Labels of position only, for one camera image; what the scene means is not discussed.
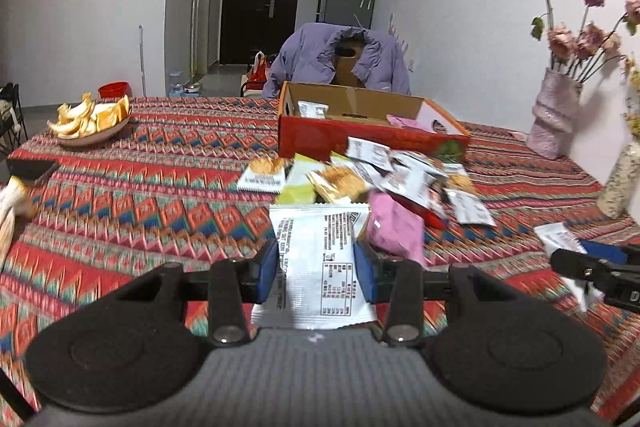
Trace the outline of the white snack packet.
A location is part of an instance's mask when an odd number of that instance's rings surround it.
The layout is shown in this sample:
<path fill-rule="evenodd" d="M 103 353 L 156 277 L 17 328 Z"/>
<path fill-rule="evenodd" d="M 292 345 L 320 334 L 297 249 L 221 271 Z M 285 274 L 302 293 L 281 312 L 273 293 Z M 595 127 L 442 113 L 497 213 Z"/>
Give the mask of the white snack packet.
<path fill-rule="evenodd" d="M 376 319 L 356 272 L 354 247 L 367 204 L 272 205 L 279 268 L 252 323 L 268 329 L 340 329 Z"/>

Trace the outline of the yellow white chip bag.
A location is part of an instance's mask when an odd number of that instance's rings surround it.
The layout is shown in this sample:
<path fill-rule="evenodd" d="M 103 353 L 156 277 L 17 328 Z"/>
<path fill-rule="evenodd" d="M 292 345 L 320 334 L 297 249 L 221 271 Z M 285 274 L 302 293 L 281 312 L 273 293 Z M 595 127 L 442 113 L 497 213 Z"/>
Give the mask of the yellow white chip bag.
<path fill-rule="evenodd" d="M 366 181 L 354 170 L 337 166 L 321 171 L 311 171 L 306 177 L 314 188 L 314 191 L 330 204 L 337 202 L 356 202 L 356 200 L 368 191 Z"/>

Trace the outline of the pink snack packet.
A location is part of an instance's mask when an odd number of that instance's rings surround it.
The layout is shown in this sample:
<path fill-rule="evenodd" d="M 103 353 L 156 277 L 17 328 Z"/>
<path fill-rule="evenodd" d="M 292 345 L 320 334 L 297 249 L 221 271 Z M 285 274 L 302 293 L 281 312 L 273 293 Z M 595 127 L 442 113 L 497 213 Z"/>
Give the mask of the pink snack packet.
<path fill-rule="evenodd" d="M 423 122 L 420 122 L 416 119 L 399 117 L 394 115 L 387 115 L 386 119 L 391 126 L 396 128 L 411 129 L 411 130 L 427 132 L 427 133 L 433 132 L 433 129 L 428 127 L 427 124 L 423 124 Z"/>
<path fill-rule="evenodd" d="M 423 219 L 383 192 L 371 192 L 369 206 L 364 237 L 371 246 L 426 268 Z"/>

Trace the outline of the speckled white vase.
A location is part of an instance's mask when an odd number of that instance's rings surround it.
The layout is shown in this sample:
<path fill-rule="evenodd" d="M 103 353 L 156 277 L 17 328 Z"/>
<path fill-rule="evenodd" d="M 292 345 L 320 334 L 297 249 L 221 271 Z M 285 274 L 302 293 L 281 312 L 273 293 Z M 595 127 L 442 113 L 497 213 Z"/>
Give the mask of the speckled white vase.
<path fill-rule="evenodd" d="M 627 209 L 639 179 L 639 140 L 632 139 L 620 152 L 608 181 L 603 185 L 597 206 L 611 219 Z"/>

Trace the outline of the patterned red tablecloth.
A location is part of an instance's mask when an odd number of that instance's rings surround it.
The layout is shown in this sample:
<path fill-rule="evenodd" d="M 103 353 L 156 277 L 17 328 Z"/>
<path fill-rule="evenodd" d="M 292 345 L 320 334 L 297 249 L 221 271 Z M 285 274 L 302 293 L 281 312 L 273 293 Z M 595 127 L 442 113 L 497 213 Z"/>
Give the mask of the patterned red tablecloth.
<path fill-rule="evenodd" d="M 561 222 L 580 239 L 625 245 L 638 242 L 637 222 L 602 215 L 599 183 L 573 161 L 541 158 L 510 130 L 469 124 L 468 132 L 465 169 L 495 225 L 427 229 L 427 263 L 476 263 L 577 315 L 536 228 Z M 94 150 L 66 150 L 44 132 L 18 149 L 58 163 L 32 192 L 36 215 L 1 263 L 1 366 L 26 400 L 35 392 L 24 354 L 41 329 L 162 263 L 200 271 L 254 254 L 272 233 L 271 196 L 236 184 L 277 145 L 276 103 L 138 98 L 124 132 Z"/>

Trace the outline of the biscuit picture snack packet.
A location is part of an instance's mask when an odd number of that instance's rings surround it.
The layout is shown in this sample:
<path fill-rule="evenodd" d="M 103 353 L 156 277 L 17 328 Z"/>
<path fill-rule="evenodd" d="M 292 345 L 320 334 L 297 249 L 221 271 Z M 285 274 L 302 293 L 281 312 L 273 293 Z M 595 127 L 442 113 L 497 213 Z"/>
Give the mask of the biscuit picture snack packet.
<path fill-rule="evenodd" d="M 255 158 L 246 167 L 236 188 L 239 191 L 280 194 L 285 186 L 285 168 L 288 161 L 283 158 Z"/>

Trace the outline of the green snack packet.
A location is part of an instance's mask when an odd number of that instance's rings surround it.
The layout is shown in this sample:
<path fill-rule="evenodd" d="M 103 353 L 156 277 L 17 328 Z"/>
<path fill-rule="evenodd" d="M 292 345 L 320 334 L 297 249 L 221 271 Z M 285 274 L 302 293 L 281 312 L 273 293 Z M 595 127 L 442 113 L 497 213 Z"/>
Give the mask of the green snack packet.
<path fill-rule="evenodd" d="M 316 202 L 317 193 L 307 174 L 326 169 L 325 162 L 296 153 L 288 170 L 282 192 L 276 198 L 278 205 L 309 205 Z"/>

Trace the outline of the pink textured vase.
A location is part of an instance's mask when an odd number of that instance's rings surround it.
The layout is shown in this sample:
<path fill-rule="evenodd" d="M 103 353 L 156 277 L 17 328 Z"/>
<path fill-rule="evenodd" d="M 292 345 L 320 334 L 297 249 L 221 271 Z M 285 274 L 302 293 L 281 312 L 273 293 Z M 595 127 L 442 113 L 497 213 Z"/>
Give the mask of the pink textured vase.
<path fill-rule="evenodd" d="M 534 123 L 526 145 L 539 156 L 556 159 L 573 133 L 582 84 L 562 72 L 547 68 L 532 114 Z"/>

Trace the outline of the red cardboard box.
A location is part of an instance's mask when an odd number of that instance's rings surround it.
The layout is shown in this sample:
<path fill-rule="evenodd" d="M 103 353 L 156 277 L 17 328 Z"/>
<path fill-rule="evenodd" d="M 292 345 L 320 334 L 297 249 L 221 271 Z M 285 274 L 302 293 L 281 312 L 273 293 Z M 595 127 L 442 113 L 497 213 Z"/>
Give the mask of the red cardboard box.
<path fill-rule="evenodd" d="M 432 133 L 391 126 L 387 115 L 416 119 Z M 278 112 L 278 152 L 327 160 L 344 154 L 350 137 L 412 150 L 440 159 L 462 160 L 471 135 L 428 98 L 384 91 L 287 82 Z"/>

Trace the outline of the dried pink roses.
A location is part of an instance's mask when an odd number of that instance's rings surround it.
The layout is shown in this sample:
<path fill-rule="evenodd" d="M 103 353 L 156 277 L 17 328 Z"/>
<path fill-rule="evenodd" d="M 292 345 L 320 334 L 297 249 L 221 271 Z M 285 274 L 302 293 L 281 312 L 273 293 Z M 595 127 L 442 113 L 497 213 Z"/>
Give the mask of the dried pink roses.
<path fill-rule="evenodd" d="M 639 84 L 639 60 L 623 50 L 623 35 L 639 35 L 639 0 L 624 0 L 622 12 L 611 25 L 594 20 L 608 0 L 579 0 L 579 20 L 574 26 L 556 14 L 552 0 L 542 0 L 544 12 L 530 23 L 530 36 L 548 46 L 548 66 L 582 86 L 608 66 L 620 66 L 623 78 Z"/>

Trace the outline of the plate of orange peels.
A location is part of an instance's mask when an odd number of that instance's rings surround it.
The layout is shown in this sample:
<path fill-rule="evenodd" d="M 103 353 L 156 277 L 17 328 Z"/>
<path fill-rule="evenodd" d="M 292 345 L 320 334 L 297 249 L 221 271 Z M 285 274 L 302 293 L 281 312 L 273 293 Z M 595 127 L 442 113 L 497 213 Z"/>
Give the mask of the plate of orange peels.
<path fill-rule="evenodd" d="M 85 93 L 74 107 L 63 104 L 58 108 L 58 120 L 47 126 L 58 144 L 83 148 L 98 145 L 114 138 L 124 129 L 131 117 L 128 95 L 116 102 L 97 102 Z"/>

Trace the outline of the red plastic basin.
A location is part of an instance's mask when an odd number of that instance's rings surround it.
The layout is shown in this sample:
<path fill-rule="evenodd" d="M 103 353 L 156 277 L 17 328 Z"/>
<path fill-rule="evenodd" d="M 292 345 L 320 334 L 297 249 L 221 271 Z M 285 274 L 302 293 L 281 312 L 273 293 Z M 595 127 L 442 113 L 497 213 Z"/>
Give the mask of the red plastic basin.
<path fill-rule="evenodd" d="M 132 95 L 130 84 L 124 80 L 113 81 L 99 87 L 100 98 L 123 98 Z"/>

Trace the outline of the yellow white cloth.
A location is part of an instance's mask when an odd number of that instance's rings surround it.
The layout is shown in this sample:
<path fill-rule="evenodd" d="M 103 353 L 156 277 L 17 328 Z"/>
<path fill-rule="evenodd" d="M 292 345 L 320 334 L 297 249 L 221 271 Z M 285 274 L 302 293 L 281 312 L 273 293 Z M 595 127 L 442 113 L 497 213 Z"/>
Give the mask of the yellow white cloth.
<path fill-rule="evenodd" d="M 11 176 L 6 186 L 1 189 L 0 265 L 2 267 L 12 248 L 18 219 L 32 219 L 36 212 L 30 193 L 32 193 L 30 188 L 17 176 Z"/>

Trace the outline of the purple jacket on chair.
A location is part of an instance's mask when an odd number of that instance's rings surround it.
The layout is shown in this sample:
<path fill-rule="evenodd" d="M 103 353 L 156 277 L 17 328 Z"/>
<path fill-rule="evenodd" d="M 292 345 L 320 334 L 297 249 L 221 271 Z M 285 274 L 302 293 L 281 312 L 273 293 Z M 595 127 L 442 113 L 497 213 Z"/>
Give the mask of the purple jacket on chair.
<path fill-rule="evenodd" d="M 306 23 L 282 44 L 262 88 L 277 98 L 283 85 L 338 83 L 409 95 L 410 78 L 397 40 L 383 31 Z"/>

